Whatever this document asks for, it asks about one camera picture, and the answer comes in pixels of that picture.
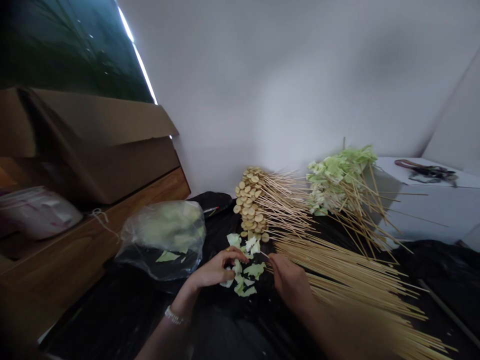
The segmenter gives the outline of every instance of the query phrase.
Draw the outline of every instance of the white wall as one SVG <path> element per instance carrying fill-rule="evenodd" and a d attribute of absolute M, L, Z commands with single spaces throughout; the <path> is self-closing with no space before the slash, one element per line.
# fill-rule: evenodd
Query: white wall
<path fill-rule="evenodd" d="M 477 0 L 119 0 L 193 193 L 347 145 L 420 155 L 480 43 Z"/>
<path fill-rule="evenodd" d="M 445 107 L 422 157 L 480 176 L 480 51 Z"/>

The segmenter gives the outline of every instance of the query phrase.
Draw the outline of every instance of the plastic bag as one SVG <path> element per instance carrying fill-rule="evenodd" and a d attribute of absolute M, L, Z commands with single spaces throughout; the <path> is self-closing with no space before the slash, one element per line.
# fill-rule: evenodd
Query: plastic bag
<path fill-rule="evenodd" d="M 115 261 L 142 269 L 158 281 L 187 278 L 202 260 L 206 233 L 204 213 L 197 202 L 144 206 L 123 224 L 122 246 Z"/>

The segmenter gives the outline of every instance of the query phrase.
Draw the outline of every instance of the green curtain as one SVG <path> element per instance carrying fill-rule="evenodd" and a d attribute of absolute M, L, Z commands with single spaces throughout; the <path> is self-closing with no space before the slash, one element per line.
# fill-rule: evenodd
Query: green curtain
<path fill-rule="evenodd" d="M 115 1 L 12 1 L 2 26 L 2 88 L 154 102 Z"/>

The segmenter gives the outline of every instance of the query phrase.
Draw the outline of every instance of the bamboo skewer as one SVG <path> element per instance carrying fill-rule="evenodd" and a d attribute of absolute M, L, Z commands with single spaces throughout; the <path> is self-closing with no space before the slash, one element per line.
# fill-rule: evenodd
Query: bamboo skewer
<path fill-rule="evenodd" d="M 370 189 L 362 178 L 345 184 L 341 201 L 332 200 L 337 210 L 332 209 L 327 216 L 345 229 L 359 253 L 352 252 L 319 237 L 321 233 L 313 228 L 316 221 L 308 215 L 309 190 L 296 187 L 298 178 L 294 173 L 265 173 L 262 194 L 253 203 L 258 205 L 257 213 L 266 219 L 265 232 L 276 251 L 308 270 L 307 278 L 317 301 L 332 308 L 341 301 L 373 307 L 391 322 L 390 327 L 399 338 L 395 350 L 398 356 L 407 360 L 448 360 L 448 351 L 455 349 L 415 330 L 407 320 L 428 320 L 418 307 L 400 298 L 417 299 L 418 291 L 424 289 L 404 281 L 405 274 L 389 266 L 398 262 L 390 254 L 386 239 L 399 241 L 372 218 L 372 213 L 377 213 L 386 225 L 396 229 L 381 201 L 395 199 L 380 195 L 388 193 L 379 193 L 376 183 Z M 394 262 L 376 260 L 380 250 L 387 250 Z M 266 270 L 273 272 L 270 265 Z"/>

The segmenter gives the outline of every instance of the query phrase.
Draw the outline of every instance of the box flap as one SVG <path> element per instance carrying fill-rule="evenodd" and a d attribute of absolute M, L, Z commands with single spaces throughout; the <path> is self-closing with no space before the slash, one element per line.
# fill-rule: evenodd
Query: box flap
<path fill-rule="evenodd" d="M 0 157 L 31 158 L 36 155 L 35 131 L 18 89 L 0 90 Z"/>
<path fill-rule="evenodd" d="M 43 89 L 31 92 L 86 142 L 110 147 L 179 133 L 159 105 Z"/>
<path fill-rule="evenodd" d="M 406 185 L 417 185 L 417 186 L 428 186 L 428 187 L 451 187 L 452 186 L 452 184 L 446 181 L 440 181 L 437 183 L 422 183 L 419 181 L 410 180 L 409 176 L 412 173 L 412 170 L 395 165 L 395 160 L 399 160 L 399 159 L 406 159 L 413 163 L 426 165 L 426 166 L 440 166 L 448 170 L 452 170 L 456 172 L 456 175 L 458 176 L 458 179 L 456 180 L 456 184 L 459 188 L 480 189 L 480 177 L 471 175 L 463 171 L 459 171 L 457 169 L 454 169 L 433 161 L 429 161 L 421 157 L 379 157 L 376 162 L 376 165 L 381 170 L 383 170 L 387 174 L 397 179 L 399 182 Z"/>

